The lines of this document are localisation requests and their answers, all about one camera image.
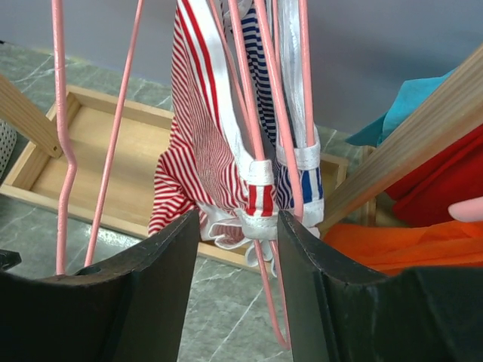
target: red fabric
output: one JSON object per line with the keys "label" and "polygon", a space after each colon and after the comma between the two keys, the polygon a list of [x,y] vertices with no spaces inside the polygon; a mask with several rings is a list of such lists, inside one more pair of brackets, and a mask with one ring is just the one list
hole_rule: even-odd
{"label": "red fabric", "polygon": [[395,216],[422,227],[451,221],[448,207],[483,195],[483,125],[386,190]]}
{"label": "red fabric", "polygon": [[[221,44],[213,45],[217,40],[202,32],[206,29],[194,9],[200,4],[198,0],[177,0],[171,67],[175,115],[170,145],[159,156],[155,169],[150,235],[202,204],[233,217],[236,209],[248,211],[250,216],[274,213],[275,188],[251,185],[242,179],[226,141],[220,91],[209,51]],[[202,229],[210,226],[208,222],[213,220],[208,219],[209,215],[203,210],[199,213]],[[239,227],[226,230],[231,230],[233,242],[239,241]]]}

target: black plastic piece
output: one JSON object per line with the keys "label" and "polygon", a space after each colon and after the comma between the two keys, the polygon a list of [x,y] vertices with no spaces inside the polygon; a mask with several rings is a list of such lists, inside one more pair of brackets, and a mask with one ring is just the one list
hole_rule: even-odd
{"label": "black plastic piece", "polygon": [[278,218],[294,362],[481,362],[483,268],[388,278]]}
{"label": "black plastic piece", "polygon": [[0,249],[0,270],[8,270],[21,262],[22,258],[18,252]]}
{"label": "black plastic piece", "polygon": [[0,360],[175,362],[198,241],[191,211],[77,275],[0,271]]}

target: wooden stick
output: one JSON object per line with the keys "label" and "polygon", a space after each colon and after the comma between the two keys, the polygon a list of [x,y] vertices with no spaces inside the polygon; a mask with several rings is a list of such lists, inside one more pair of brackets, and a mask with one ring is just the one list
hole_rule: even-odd
{"label": "wooden stick", "polygon": [[48,155],[55,158],[62,155],[55,125],[3,75],[0,75],[0,117]]}
{"label": "wooden stick", "polygon": [[[363,146],[361,151],[361,165],[363,165],[374,152],[375,148],[371,146]],[[375,226],[377,215],[376,198],[371,198],[363,204],[360,209],[359,223],[364,226]]]}
{"label": "wooden stick", "polygon": [[328,197],[321,229],[330,228],[482,123],[480,46]]}

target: pink object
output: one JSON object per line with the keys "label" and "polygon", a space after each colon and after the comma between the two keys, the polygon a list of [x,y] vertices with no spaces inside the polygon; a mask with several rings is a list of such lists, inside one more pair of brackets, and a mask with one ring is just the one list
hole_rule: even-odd
{"label": "pink object", "polygon": [[[218,16],[216,16],[217,11],[214,4],[214,0],[210,0],[210,6],[211,6],[211,11],[214,14],[214,20],[215,20],[215,23],[217,24],[218,32],[220,33],[221,41],[223,43],[223,48],[229,60],[230,72],[232,73],[232,77],[235,80],[235,89],[237,90],[238,98],[240,99],[240,103],[241,103],[240,107],[242,108],[243,115],[246,115],[248,117],[248,122],[247,122],[247,119],[245,119],[245,122],[247,122],[247,128],[248,130],[250,130],[251,142],[254,145],[255,158],[258,161],[262,161],[265,159],[265,155],[263,151],[263,145],[261,142],[260,127],[258,123],[258,114],[255,106],[253,88],[251,84],[251,75],[248,68],[248,62],[246,57],[245,41],[243,39],[243,33],[242,33],[242,22],[240,21],[240,16],[238,12],[238,3],[236,0],[229,0],[229,10],[230,10],[230,16],[231,16],[232,27],[233,27],[233,35],[235,37],[235,48],[237,52],[238,64],[240,65],[241,81],[243,84],[245,97],[241,95],[241,91],[239,90],[240,86],[239,86],[239,83],[237,82],[238,77],[236,76],[235,65],[233,64],[233,60],[230,56],[231,53],[228,48],[228,44],[226,43],[226,39],[223,35],[223,28],[220,24],[220,20],[218,19]],[[270,290],[269,278],[264,267],[265,261],[263,259],[262,247],[259,241],[254,241],[254,244],[255,244],[255,251],[257,253],[258,263],[260,266],[263,289],[265,290],[267,305],[269,307],[270,320],[272,322],[272,327],[274,329],[275,336],[278,340],[278,343],[283,348],[290,349],[290,334],[288,329],[288,318],[287,318],[287,312],[286,312],[287,309],[284,308],[285,329],[287,331],[287,340],[285,340],[285,338],[281,334],[280,326],[278,325],[275,305],[273,303],[272,292]],[[279,279],[279,282],[281,287],[282,298],[284,299],[284,302],[285,302],[285,292],[283,290],[283,283],[281,279]]]}
{"label": "pink object", "polygon": [[307,0],[299,0],[300,50],[302,53],[303,102],[305,105],[307,146],[314,146],[314,110],[310,75],[309,10]]}
{"label": "pink object", "polygon": [[285,323],[285,333],[287,333],[287,344],[288,348],[291,348],[291,339],[290,339],[290,328],[288,325],[288,315],[287,315],[287,303],[285,299],[285,288],[284,288],[284,280],[281,276],[281,267],[280,267],[280,256],[278,255],[278,244],[276,241],[270,241],[270,248],[272,249],[273,259],[275,260],[275,269],[278,275],[278,288],[280,288],[281,294],[281,306],[284,311],[284,323]]}
{"label": "pink object", "polygon": [[483,197],[452,204],[448,211],[451,217],[461,222],[483,221]]}
{"label": "pink object", "polygon": [[[243,92],[245,95],[245,107],[248,116],[248,125],[250,129],[251,140],[254,145],[255,158],[258,161],[262,161],[265,159],[265,152],[263,151],[262,137],[260,135],[260,127],[258,125],[258,112],[257,107],[255,106],[256,103],[251,84],[250,69],[248,68],[248,61],[246,55],[247,51],[245,49],[245,40],[243,39],[242,32],[242,22],[240,21],[240,14],[238,13],[238,2],[237,0],[228,0],[228,3],[230,15],[232,18],[233,35],[235,36],[236,54],[238,58],[238,64],[240,65],[241,83],[243,84]],[[220,33],[220,37],[223,39],[223,43],[226,43],[223,33]]]}
{"label": "pink object", "polygon": [[57,258],[56,273],[66,273],[67,220],[69,217],[69,197],[77,174],[77,160],[69,138],[66,111],[66,50],[63,34],[63,3],[52,0],[52,22],[54,31],[54,70],[55,99],[57,104],[57,135],[60,147],[67,158],[67,174],[59,196],[57,217]]}
{"label": "pink object", "polygon": [[284,94],[281,85],[281,75],[275,64],[275,50],[270,41],[270,28],[268,18],[266,16],[265,1],[254,0],[255,10],[257,12],[260,25],[260,35],[262,38],[263,50],[266,53],[267,70],[269,73],[270,87],[272,88],[273,102],[275,104],[275,113],[278,120],[278,129],[281,134],[284,148],[287,154],[288,175],[294,193],[294,215],[300,221],[303,216],[303,194],[300,185],[299,173],[297,169],[297,161],[295,159],[294,143],[291,137],[290,125],[288,123],[287,109],[284,102]]}
{"label": "pink object", "polygon": [[278,73],[281,75],[281,54],[280,54],[280,29],[278,28],[278,0],[272,0],[272,18],[273,18],[273,43],[275,46],[275,61],[278,67]]}
{"label": "pink object", "polygon": [[124,103],[126,100],[126,94],[128,92],[129,75],[131,74],[134,50],[136,48],[137,33],[139,32],[141,14],[143,13],[143,5],[144,0],[139,0],[137,2],[136,17],[134,19],[134,29],[131,36],[131,43],[129,45],[128,57],[126,58],[124,74],[122,75],[122,83],[121,90],[119,91],[118,104],[115,108],[114,125],[112,126],[111,140],[109,141],[109,147],[107,149],[103,177],[100,182],[99,198],[97,199],[96,211],[94,213],[94,220],[92,222],[91,239],[89,240],[88,252],[85,257],[85,266],[89,266],[90,264],[92,264],[92,259],[94,258],[97,236],[99,234],[100,220],[103,215],[104,203],[106,201],[107,186],[109,185],[112,162],[114,161],[115,144],[118,140],[119,128],[121,127],[122,111],[124,110]]}

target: red and white striped cloth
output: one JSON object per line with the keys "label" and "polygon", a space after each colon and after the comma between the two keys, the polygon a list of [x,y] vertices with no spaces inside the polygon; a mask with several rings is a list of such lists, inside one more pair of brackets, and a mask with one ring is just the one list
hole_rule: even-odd
{"label": "red and white striped cloth", "polygon": [[276,239],[272,162],[254,161],[205,0],[177,0],[170,146],[155,171],[149,233],[198,208],[203,240],[230,248]]}

